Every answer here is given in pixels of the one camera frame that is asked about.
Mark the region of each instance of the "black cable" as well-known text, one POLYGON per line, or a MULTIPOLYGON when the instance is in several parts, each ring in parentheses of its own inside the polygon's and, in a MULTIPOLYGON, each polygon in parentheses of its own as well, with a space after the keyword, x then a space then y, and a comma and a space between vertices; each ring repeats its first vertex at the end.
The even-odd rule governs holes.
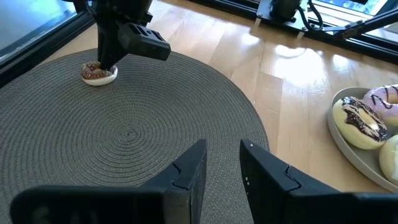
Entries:
POLYGON ((308 4, 310 5, 310 8, 313 11, 313 13, 316 15, 317 19, 319 20, 319 28, 314 28, 310 25, 310 23, 307 21, 307 18, 305 17, 304 10, 300 6, 298 6, 297 10, 301 15, 301 18, 303 20, 305 27, 308 30, 315 30, 315 31, 322 30, 323 29, 323 20, 322 20, 321 14, 318 12, 318 10, 313 5, 312 0, 308 0, 308 4))

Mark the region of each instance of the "wooden floor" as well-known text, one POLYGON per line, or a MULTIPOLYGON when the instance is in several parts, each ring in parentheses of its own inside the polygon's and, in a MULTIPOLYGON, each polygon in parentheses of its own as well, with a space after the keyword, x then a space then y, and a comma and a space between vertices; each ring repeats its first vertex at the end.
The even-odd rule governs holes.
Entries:
MULTIPOLYGON (((172 50, 230 78, 251 100, 271 151, 311 176, 344 191, 384 190, 358 172, 336 148, 326 125, 333 95, 349 86, 398 83, 398 66, 186 0, 154 1, 149 25, 172 50)), ((95 48, 96 27, 48 60, 95 48)))

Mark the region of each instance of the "white glazed donut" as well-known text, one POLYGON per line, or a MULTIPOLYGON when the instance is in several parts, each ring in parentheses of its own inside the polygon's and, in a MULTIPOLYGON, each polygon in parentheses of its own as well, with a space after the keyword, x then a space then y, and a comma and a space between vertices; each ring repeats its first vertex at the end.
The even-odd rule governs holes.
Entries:
POLYGON ((363 100, 386 124, 398 126, 398 85, 374 88, 365 94, 363 100))
POLYGON ((398 185, 398 135, 391 137, 381 147, 379 163, 387 180, 398 185))
POLYGON ((99 62, 87 62, 81 66, 81 78, 92 86, 106 85, 116 79, 118 68, 112 66, 109 71, 100 69, 99 62))
POLYGON ((344 97, 333 105, 332 113, 341 135, 360 149, 377 149, 388 139, 386 125, 363 100, 344 97))

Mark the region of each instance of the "woven placemat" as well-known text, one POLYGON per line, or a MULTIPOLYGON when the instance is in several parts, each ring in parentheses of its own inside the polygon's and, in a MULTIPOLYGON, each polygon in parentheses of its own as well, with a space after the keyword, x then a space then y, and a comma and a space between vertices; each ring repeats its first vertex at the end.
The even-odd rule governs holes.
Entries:
POLYGON ((208 141, 202 223, 251 223, 239 140, 268 149, 255 109, 211 67, 172 53, 128 55, 109 85, 80 78, 96 49, 39 66, 0 89, 0 223, 36 185, 139 186, 198 139, 208 141))

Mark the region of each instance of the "plate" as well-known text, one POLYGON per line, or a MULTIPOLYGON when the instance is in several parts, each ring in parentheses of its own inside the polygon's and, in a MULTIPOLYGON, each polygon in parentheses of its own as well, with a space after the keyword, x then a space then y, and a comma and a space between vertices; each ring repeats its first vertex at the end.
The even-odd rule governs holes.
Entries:
MULTIPOLYGON (((380 185, 382 188, 389 190, 394 193, 398 193, 398 186, 389 182, 381 171, 379 165, 379 149, 376 150, 363 150, 359 149, 349 142, 345 141, 345 139, 340 134, 335 121, 333 120, 332 108, 333 105, 341 98, 346 96, 354 96, 358 99, 362 99, 363 96, 369 91, 368 88, 345 88, 344 90, 339 91, 331 102, 329 111, 328 111, 328 125, 331 136, 335 141, 337 147, 344 154, 344 156, 354 165, 359 171, 361 171, 366 177, 371 179, 373 182, 380 185)), ((396 133, 395 130, 389 128, 390 134, 396 133)))

